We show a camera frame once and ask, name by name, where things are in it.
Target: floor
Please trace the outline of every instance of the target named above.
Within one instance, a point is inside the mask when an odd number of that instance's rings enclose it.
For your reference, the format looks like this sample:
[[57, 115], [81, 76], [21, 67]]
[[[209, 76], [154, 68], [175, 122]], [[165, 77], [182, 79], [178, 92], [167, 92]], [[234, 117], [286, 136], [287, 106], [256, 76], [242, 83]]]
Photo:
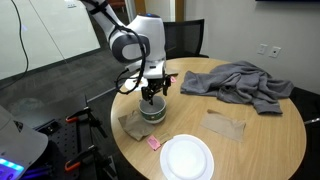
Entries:
[[[68, 59], [67, 63], [53, 64], [28, 73], [25, 78], [0, 92], [0, 104], [13, 115], [18, 115], [67, 97], [85, 94], [87, 99], [91, 99], [89, 106], [94, 110], [94, 115], [103, 121], [103, 128], [108, 132], [107, 139], [95, 133], [95, 142], [102, 147], [104, 155], [113, 156], [118, 178], [144, 179], [126, 162], [112, 138], [108, 120], [116, 92], [113, 90], [92, 99], [113, 88], [113, 81], [124, 68], [112, 56], [101, 28], [94, 20], [92, 23], [101, 49]], [[10, 80], [0, 81], [0, 86]], [[320, 117], [319, 95], [295, 88], [290, 98], [304, 121]], [[306, 132], [308, 139], [305, 158], [292, 180], [320, 179], [320, 122], [306, 125]]]

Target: wall outlet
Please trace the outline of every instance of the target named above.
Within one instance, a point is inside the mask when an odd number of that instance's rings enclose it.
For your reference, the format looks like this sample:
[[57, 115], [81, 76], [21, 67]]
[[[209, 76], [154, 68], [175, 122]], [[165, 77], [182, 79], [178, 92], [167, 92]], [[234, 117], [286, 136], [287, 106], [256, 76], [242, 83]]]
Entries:
[[281, 50], [281, 47], [273, 46], [270, 53], [269, 53], [269, 57], [276, 58], [278, 56], [280, 50]]
[[74, 0], [64, 0], [66, 2], [67, 8], [77, 7]]
[[266, 45], [266, 44], [260, 44], [257, 49], [257, 53], [263, 55], [266, 52], [267, 47], [268, 47], [268, 45]]

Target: black chair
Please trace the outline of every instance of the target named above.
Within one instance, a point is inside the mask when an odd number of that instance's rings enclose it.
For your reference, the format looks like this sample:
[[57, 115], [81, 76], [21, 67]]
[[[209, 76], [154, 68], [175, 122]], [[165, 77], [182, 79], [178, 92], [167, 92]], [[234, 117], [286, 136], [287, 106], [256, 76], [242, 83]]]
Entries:
[[200, 54], [204, 19], [163, 24], [167, 60], [181, 57], [209, 57]]

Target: round wooden table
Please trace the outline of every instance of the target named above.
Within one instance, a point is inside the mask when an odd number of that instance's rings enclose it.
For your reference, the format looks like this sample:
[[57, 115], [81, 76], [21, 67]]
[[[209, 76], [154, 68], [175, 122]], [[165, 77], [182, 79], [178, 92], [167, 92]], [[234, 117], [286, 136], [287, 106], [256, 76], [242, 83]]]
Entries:
[[[258, 115], [252, 105], [229, 104], [216, 97], [180, 94], [185, 73], [208, 73], [227, 62], [206, 58], [181, 58], [167, 61], [167, 68], [180, 70], [163, 96], [167, 115], [155, 125], [153, 134], [190, 134], [200, 138], [214, 158], [212, 179], [276, 180], [289, 179], [299, 167], [306, 149], [306, 132], [302, 118], [290, 99], [279, 100], [282, 115]], [[111, 110], [114, 139], [124, 157], [148, 179], [166, 179], [160, 167], [161, 148], [153, 151], [146, 142], [131, 138], [123, 131], [118, 117], [138, 110], [141, 92], [117, 94]], [[243, 142], [237, 142], [200, 125], [207, 109], [229, 118], [244, 121]]]

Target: pink object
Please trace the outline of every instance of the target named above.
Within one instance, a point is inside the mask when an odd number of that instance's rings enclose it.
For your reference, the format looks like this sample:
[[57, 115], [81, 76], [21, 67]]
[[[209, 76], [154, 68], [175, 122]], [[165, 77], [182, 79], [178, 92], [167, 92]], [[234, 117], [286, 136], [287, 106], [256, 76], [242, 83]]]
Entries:
[[158, 141], [158, 139], [156, 139], [153, 135], [151, 135], [148, 140], [147, 140], [149, 146], [155, 151], [157, 150], [161, 144], [160, 142]]
[[171, 80], [172, 83], [175, 83], [177, 81], [176, 78], [173, 77], [173, 76], [170, 77], [170, 80]]

